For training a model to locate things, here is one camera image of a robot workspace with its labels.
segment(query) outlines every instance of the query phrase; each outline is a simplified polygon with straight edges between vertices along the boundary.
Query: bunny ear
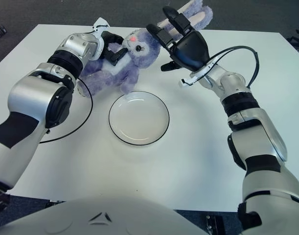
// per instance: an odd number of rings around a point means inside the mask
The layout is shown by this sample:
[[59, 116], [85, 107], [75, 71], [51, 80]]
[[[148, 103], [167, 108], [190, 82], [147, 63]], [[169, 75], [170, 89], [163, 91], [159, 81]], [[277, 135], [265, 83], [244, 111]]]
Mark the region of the bunny ear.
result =
[[[191, 25], [196, 30], [200, 30], [205, 28], [213, 17], [212, 9], [208, 6], [202, 6], [202, 0], [191, 0], [181, 7], [178, 12], [183, 13], [183, 15], [188, 18]], [[174, 26], [170, 24], [168, 19], [158, 23], [158, 26], [169, 32], [174, 40], [179, 40], [182, 37], [182, 35], [174, 28]]]

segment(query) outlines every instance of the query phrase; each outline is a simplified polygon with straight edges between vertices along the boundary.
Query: plush toy face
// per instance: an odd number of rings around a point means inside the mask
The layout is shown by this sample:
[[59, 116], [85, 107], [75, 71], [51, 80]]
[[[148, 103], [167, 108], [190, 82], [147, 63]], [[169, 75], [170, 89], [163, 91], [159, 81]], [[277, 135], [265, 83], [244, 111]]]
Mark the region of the plush toy face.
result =
[[160, 44], [146, 29], [138, 29], [130, 33], [122, 43], [134, 64], [141, 69], [149, 67], [160, 53]]

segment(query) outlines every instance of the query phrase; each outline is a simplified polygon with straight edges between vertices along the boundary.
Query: floor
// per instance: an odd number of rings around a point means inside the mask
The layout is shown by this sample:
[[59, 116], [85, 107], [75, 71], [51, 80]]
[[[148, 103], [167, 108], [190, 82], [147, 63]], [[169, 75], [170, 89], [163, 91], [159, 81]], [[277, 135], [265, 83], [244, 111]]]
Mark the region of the floor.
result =
[[[161, 8], [180, 8], [188, 0], [0, 0], [0, 24], [8, 33], [0, 38], [0, 61], [37, 25], [92, 25], [99, 16], [111, 26], [145, 27], [162, 19]], [[204, 0], [214, 12], [207, 29], [279, 32], [284, 37], [297, 36], [299, 0]], [[47, 200], [12, 197], [12, 204], [0, 215], [0, 226], [45, 207]], [[204, 212], [178, 211], [204, 228]], [[222, 215], [226, 234], [241, 231], [236, 213], [208, 212]]]

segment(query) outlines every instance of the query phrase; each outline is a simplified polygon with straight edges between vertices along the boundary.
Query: purple plush toy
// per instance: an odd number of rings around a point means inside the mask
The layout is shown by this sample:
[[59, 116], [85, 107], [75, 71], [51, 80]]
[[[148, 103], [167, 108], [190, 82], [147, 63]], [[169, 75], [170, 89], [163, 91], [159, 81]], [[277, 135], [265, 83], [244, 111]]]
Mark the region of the purple plush toy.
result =
[[[182, 12], [196, 30], [205, 28], [212, 19], [212, 10], [208, 6], [203, 7], [202, 0], [191, 0], [178, 12]], [[158, 26], [168, 31], [175, 40], [180, 39], [181, 34], [167, 19]], [[115, 66], [106, 59], [89, 61], [80, 74], [80, 78], [88, 86], [92, 95], [107, 86], [120, 86], [124, 94], [131, 92], [138, 81], [139, 69], [145, 69], [153, 64], [160, 53], [161, 46], [145, 28], [141, 28], [130, 33], [123, 40], [122, 45], [110, 43], [108, 49], [117, 52], [123, 47], [126, 47], [128, 52]], [[89, 95], [80, 81], [78, 81], [78, 90], [83, 96]]]

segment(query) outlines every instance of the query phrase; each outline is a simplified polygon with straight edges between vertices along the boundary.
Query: glass plate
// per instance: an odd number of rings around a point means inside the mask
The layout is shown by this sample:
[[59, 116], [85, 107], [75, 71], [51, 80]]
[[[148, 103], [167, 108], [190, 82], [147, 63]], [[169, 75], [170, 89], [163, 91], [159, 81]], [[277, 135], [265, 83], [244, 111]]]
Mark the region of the glass plate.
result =
[[169, 126], [164, 102], [148, 92], [131, 92], [119, 97], [109, 111], [114, 134], [132, 145], [148, 145], [159, 140]]

